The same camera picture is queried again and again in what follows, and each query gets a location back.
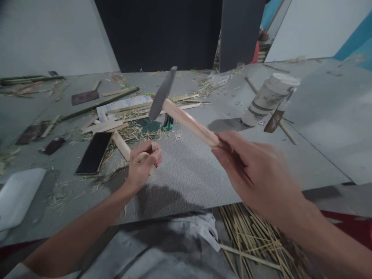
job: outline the right hand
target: right hand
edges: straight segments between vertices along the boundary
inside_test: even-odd
[[[266,143],[253,143],[236,131],[217,133],[229,152],[213,148],[242,201],[261,217],[286,231],[300,221],[300,210],[310,204],[289,174],[284,155]]]

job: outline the blue wall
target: blue wall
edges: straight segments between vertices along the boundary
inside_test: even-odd
[[[283,0],[271,0],[268,4],[265,5],[265,9],[263,10],[261,20],[261,26],[265,31],[267,31],[267,28],[269,27],[270,22],[274,18],[274,15],[282,1]]]
[[[359,67],[372,71],[372,11],[333,58],[343,61],[353,54],[365,55],[367,59]]]

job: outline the left hand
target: left hand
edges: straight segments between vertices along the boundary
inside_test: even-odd
[[[150,156],[143,161],[142,163],[136,163],[134,159],[142,152],[151,151],[151,143],[154,142],[153,140],[149,140],[141,145],[137,146],[135,149],[131,150],[131,158],[129,161],[129,174],[128,178],[125,181],[126,187],[130,187],[133,191],[133,194],[136,194],[146,183],[147,178],[150,173],[150,168],[153,165],[157,167],[160,166],[163,160],[163,153],[160,149],[160,145],[158,144],[158,150],[150,154]]]

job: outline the bundle of bamboo sticks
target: bundle of bamboo sticks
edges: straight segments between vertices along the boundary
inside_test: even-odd
[[[219,207],[225,228],[236,248],[220,244],[232,270],[238,272],[227,254],[239,255],[240,278],[244,278],[244,268],[249,278],[253,278],[252,262],[277,269],[283,277],[311,278],[310,262],[301,248],[293,243],[276,227],[255,214],[242,203]]]

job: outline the forearm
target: forearm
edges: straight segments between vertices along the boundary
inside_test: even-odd
[[[85,252],[113,224],[134,193],[122,186],[100,204],[84,213],[48,239],[24,264],[38,275],[61,277],[73,269]]]
[[[303,220],[287,234],[345,278],[371,278],[372,251],[331,224],[309,202]]]

